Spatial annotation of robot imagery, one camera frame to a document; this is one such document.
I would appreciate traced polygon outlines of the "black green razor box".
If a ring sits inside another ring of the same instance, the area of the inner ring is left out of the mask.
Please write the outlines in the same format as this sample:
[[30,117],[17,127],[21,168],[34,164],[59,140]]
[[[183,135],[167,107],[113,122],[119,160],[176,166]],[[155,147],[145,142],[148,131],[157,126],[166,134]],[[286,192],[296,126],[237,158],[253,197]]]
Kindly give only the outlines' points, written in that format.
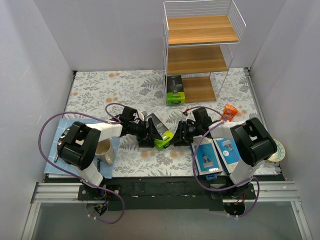
[[180,105],[185,103],[185,92],[181,75],[166,77],[166,104]]
[[164,125],[164,123],[154,113],[147,115],[146,119],[147,120],[152,119],[152,122],[156,130],[162,137],[162,140],[159,140],[159,139],[154,140],[155,148],[158,151],[161,151],[169,147],[170,141],[174,136],[173,133]]

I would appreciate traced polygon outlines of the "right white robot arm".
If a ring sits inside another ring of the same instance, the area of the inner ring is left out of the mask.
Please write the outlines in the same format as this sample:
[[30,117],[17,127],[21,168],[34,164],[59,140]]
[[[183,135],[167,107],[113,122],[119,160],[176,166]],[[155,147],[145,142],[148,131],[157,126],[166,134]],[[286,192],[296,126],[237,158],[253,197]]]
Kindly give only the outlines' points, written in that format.
[[230,184],[224,190],[232,199],[237,199],[245,192],[243,185],[253,179],[253,175],[261,162],[268,160],[277,152],[277,145],[263,123],[256,117],[245,121],[213,121],[208,115],[209,107],[195,106],[186,109],[187,115],[192,112],[193,117],[178,122],[177,130],[170,143],[174,146],[188,146],[194,138],[202,136],[212,139],[234,140],[239,152],[240,161],[228,176]]

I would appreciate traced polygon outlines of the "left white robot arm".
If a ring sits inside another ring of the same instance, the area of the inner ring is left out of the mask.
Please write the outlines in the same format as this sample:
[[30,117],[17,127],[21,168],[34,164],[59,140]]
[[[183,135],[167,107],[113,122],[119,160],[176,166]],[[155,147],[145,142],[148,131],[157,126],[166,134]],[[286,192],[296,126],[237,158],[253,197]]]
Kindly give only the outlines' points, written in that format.
[[68,165],[72,165],[84,184],[90,186],[89,194],[95,200],[106,196],[104,177],[93,163],[98,144],[111,138],[126,135],[136,136],[138,145],[153,148],[155,140],[162,140],[161,134],[151,118],[129,106],[124,106],[121,114],[102,123],[84,124],[74,122],[59,138],[57,154]]

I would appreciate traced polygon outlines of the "orange BIC razor pack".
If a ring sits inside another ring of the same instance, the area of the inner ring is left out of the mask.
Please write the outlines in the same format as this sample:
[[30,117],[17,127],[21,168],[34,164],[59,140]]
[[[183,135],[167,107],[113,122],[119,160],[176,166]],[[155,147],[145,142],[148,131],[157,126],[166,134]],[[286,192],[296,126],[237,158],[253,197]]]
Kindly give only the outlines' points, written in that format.
[[224,111],[221,116],[222,121],[229,121],[231,122],[233,118],[237,115],[238,110],[232,105],[227,103],[224,107]]

